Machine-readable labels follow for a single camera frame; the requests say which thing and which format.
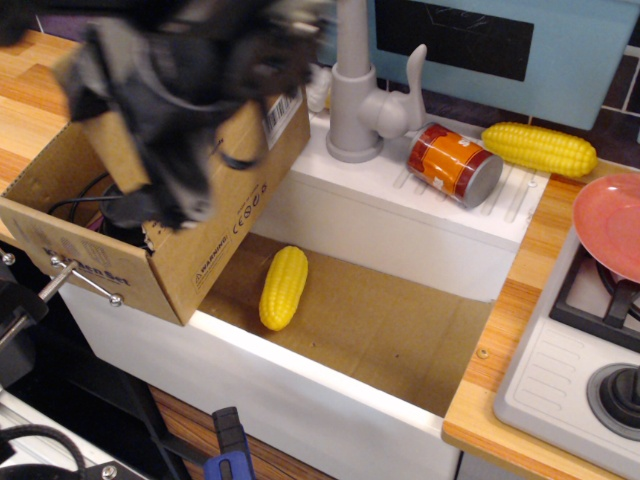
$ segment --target red plate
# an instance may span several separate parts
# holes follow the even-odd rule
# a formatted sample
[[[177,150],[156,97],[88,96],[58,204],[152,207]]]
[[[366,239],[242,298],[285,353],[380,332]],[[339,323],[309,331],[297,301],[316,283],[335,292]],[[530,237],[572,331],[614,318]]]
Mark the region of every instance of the red plate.
[[[593,258],[640,283],[640,174],[609,175],[588,184],[573,204],[573,223]]]

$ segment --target faucet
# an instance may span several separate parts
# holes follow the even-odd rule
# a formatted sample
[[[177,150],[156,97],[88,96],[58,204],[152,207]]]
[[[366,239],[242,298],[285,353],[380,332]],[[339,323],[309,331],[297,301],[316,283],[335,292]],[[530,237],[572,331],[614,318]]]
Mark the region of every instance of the faucet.
[[[407,61],[409,93],[387,92],[378,88],[369,59],[367,0],[338,0],[337,19],[327,150],[343,162],[361,163],[380,153],[383,138],[397,138],[426,124],[422,67],[427,47],[418,46]]]

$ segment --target stove knob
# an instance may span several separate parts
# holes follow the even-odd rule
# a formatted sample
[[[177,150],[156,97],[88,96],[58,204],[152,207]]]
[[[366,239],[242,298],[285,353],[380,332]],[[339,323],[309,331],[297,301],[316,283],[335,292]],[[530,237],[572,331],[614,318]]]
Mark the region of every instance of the stove knob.
[[[600,384],[605,410],[623,425],[640,429],[640,367],[620,368]]]

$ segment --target wooden countertop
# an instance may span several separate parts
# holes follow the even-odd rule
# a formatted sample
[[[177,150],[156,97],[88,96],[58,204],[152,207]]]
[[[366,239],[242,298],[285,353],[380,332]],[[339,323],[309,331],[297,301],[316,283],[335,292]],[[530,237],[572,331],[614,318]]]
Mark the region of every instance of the wooden countertop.
[[[0,48],[0,192],[67,124],[66,101],[49,67],[76,45],[29,32]],[[1,221],[0,240],[15,245]]]
[[[446,442],[525,478],[620,479],[500,422],[493,402],[569,232],[576,195],[592,179],[622,171],[601,163],[580,182],[551,177],[444,419]]]
[[[30,32],[0,49],[0,191],[26,168],[68,121],[64,96],[49,71],[74,42]],[[593,177],[619,167],[601,165]],[[583,183],[553,176],[505,287],[449,408],[444,439],[519,475],[553,479],[618,478],[496,419],[493,399],[571,226]],[[0,240],[15,240],[0,221]]]

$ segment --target toy corn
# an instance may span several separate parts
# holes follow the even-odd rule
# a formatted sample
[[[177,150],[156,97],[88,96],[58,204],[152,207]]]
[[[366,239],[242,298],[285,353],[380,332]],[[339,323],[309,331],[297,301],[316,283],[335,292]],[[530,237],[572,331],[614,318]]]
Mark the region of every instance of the toy corn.
[[[270,330],[286,327],[298,309],[309,271],[304,252],[284,247],[276,253],[260,297],[260,320]]]
[[[598,164],[586,140],[533,125],[497,123],[482,133],[482,141],[507,162],[567,177],[586,175]]]

